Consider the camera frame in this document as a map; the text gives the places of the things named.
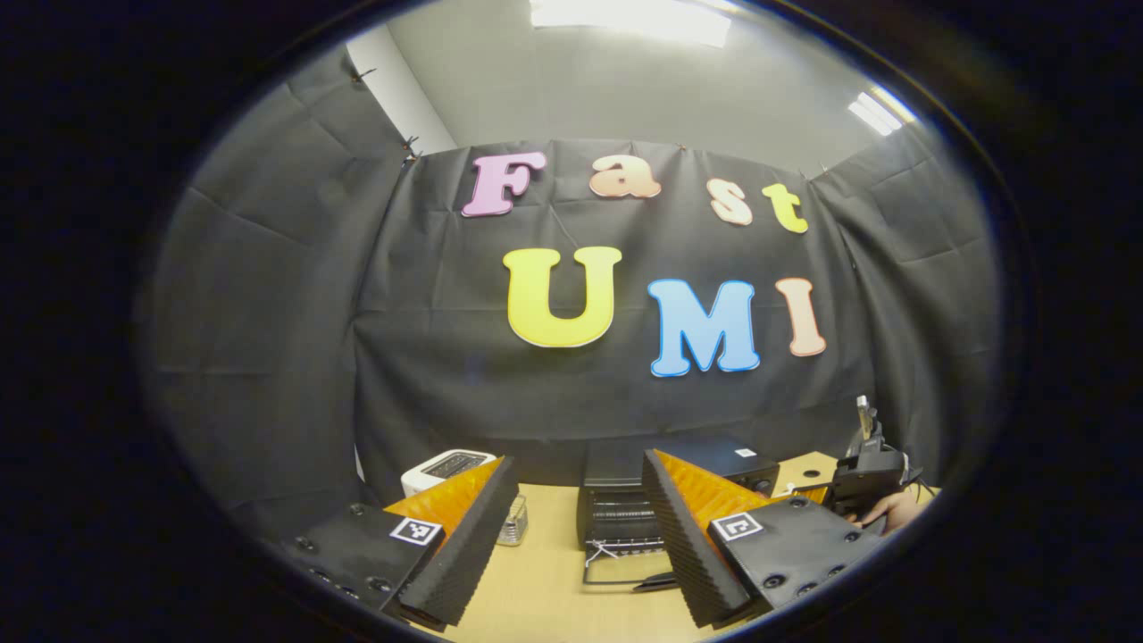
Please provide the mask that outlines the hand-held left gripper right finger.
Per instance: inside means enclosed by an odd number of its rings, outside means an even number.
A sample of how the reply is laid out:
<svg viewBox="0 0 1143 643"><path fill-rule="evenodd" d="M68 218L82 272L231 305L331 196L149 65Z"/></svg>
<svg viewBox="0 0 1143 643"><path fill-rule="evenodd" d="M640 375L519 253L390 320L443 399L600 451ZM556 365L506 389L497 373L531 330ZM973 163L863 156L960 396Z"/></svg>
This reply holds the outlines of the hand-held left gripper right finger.
<svg viewBox="0 0 1143 643"><path fill-rule="evenodd" d="M642 456L642 487L700 627L780 610L884 542L884 520L862 529L789 488L761 496L662 449Z"/></svg>

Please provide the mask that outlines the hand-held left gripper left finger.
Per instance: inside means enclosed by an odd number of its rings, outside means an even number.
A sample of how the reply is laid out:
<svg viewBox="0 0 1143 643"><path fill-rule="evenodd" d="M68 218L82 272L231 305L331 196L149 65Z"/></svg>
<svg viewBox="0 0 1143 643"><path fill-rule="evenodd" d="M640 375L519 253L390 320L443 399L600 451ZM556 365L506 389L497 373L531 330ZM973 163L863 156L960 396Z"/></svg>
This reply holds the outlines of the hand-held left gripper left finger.
<svg viewBox="0 0 1143 643"><path fill-rule="evenodd" d="M347 505L278 549L360 614L443 630L473 598L518 492L513 457L495 457L387 507Z"/></svg>

